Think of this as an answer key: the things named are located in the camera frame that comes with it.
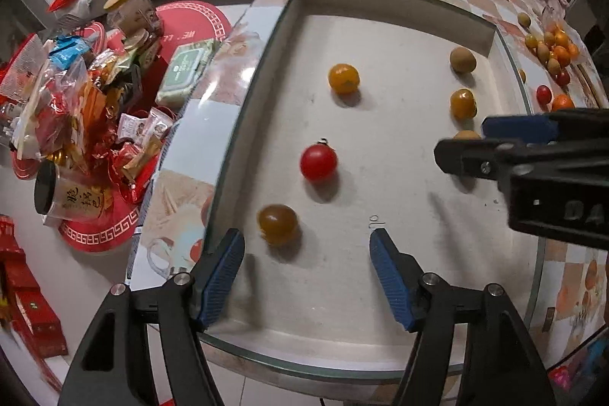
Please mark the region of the red cherry tomato with stem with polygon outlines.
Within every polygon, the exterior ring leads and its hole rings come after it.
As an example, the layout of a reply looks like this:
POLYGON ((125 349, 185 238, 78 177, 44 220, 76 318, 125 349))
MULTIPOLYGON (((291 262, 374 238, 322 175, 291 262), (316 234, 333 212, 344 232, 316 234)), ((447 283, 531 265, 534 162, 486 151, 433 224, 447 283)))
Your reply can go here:
POLYGON ((308 182, 324 182, 335 174, 338 155, 325 138, 307 147, 299 160, 300 173, 308 182))

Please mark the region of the large orange mandarin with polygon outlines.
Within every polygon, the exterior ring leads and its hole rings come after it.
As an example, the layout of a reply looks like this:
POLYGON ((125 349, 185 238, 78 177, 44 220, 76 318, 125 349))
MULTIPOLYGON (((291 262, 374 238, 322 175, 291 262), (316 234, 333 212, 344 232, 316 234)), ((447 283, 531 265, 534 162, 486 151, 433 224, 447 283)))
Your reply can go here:
POLYGON ((573 109, 575 104, 571 97, 567 94, 556 95, 551 102, 551 111, 557 112, 559 110, 573 109))

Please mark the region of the red cherry tomato near orange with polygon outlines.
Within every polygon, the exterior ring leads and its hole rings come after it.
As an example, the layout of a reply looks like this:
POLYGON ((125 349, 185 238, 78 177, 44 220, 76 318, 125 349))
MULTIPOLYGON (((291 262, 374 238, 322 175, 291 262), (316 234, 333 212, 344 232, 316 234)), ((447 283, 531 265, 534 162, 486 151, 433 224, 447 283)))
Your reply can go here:
POLYGON ((545 107, 552 101, 552 92, 548 86, 538 86, 536 90, 536 99, 540 106, 545 107))

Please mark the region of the yellow cherry tomato near tray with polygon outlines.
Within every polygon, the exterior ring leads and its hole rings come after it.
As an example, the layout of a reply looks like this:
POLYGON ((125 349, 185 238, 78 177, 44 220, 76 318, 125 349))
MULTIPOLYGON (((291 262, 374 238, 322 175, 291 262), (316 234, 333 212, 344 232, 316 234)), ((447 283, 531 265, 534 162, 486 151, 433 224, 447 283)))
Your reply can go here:
POLYGON ((453 139, 455 139, 455 140, 480 140, 481 136, 477 132, 472 131, 472 130, 461 130, 453 136, 453 139))

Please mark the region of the yellow cherry tomato in tray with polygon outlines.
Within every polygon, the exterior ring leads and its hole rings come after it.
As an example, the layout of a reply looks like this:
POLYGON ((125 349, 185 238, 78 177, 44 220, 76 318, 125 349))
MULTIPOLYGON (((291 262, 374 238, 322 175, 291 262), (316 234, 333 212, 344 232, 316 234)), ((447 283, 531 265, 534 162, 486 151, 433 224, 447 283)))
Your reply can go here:
POLYGON ((450 113, 456 121, 467 121, 477 115, 478 107, 474 94, 461 88, 450 96, 450 113))

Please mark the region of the lone brown longan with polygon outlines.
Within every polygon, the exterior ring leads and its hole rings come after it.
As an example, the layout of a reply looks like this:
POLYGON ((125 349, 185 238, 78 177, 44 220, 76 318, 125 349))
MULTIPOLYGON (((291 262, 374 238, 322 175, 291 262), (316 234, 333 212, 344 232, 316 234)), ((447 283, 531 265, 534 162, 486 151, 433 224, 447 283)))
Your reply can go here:
POLYGON ((517 22, 520 26, 528 29, 531 26, 531 18, 525 12, 518 12, 517 14, 517 22))

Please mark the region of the dark yellow cherry tomato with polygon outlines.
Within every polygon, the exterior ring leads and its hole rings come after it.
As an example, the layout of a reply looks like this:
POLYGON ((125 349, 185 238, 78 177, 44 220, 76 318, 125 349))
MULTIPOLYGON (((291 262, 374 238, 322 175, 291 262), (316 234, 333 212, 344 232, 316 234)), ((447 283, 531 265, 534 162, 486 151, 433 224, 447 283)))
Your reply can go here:
POLYGON ((262 238, 269 245, 282 245, 292 240, 298 232, 295 211, 284 204, 269 204, 257 214, 257 223, 262 238))

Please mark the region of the white square tray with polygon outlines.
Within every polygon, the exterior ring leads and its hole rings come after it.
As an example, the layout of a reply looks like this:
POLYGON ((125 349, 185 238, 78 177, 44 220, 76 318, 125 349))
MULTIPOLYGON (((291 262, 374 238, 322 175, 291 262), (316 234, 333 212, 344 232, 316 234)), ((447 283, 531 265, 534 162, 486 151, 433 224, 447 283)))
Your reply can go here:
POLYGON ((531 109, 487 19, 440 0, 289 0, 242 105, 207 225, 210 242, 241 231, 246 255, 206 340, 294 371, 399 372, 414 337, 394 320, 371 264, 368 239, 378 228, 451 284, 500 284, 530 320, 537 240, 508 228, 494 182, 435 164, 437 142, 461 127, 449 103, 461 88, 478 107, 469 129, 531 109), (457 46, 474 54, 473 72, 452 70, 457 46), (336 64, 357 69, 356 92, 330 88, 336 64), (322 138, 338 167, 308 182, 299 160, 322 138), (269 204, 298 218, 282 245, 269 245, 258 227, 269 204))

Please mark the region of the orange tomato in tray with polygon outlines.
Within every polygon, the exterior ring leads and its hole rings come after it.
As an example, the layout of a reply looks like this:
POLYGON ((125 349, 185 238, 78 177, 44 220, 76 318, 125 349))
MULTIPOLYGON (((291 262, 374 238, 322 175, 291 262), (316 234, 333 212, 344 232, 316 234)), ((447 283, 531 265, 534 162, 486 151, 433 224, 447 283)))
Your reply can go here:
POLYGON ((349 64, 336 64, 328 71, 330 88, 338 95, 356 92, 360 85, 359 72, 349 64))

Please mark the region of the pile of snack packets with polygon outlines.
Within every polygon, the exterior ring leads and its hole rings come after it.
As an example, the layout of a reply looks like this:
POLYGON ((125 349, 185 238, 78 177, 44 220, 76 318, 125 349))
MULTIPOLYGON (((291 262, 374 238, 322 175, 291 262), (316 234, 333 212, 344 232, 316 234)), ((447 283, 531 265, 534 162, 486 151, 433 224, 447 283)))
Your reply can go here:
POLYGON ((142 202, 174 122, 155 103, 163 34, 107 26, 33 37, 2 74, 1 137, 33 167, 35 211, 51 220, 91 223, 118 200, 142 202))

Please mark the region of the green wet wipes pack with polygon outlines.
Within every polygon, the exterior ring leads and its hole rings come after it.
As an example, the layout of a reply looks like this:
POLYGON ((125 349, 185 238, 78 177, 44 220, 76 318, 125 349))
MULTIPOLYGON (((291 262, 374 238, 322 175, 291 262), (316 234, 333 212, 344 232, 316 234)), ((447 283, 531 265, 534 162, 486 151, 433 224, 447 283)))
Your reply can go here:
POLYGON ((180 109, 193 92, 219 45, 218 39, 207 38, 178 46, 159 86, 156 105, 180 109))

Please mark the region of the red round mat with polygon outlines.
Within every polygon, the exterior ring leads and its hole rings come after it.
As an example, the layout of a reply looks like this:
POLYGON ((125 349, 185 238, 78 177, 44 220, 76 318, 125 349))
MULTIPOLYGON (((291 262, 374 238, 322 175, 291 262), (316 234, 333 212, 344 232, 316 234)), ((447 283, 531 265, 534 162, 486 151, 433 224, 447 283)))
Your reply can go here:
POLYGON ((156 8, 164 32, 159 56, 169 62, 177 47, 206 39, 223 41, 232 25, 216 6, 198 0, 174 1, 156 8))

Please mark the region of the jar with wooden lid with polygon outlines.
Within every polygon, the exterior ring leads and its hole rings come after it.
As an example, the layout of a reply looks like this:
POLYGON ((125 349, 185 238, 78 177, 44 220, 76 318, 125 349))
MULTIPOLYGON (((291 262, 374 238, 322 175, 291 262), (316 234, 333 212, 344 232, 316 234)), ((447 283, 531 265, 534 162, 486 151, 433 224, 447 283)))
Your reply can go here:
POLYGON ((151 0, 106 0, 103 9, 109 25, 121 30, 125 36, 140 29, 157 36, 163 34, 162 19, 151 0))

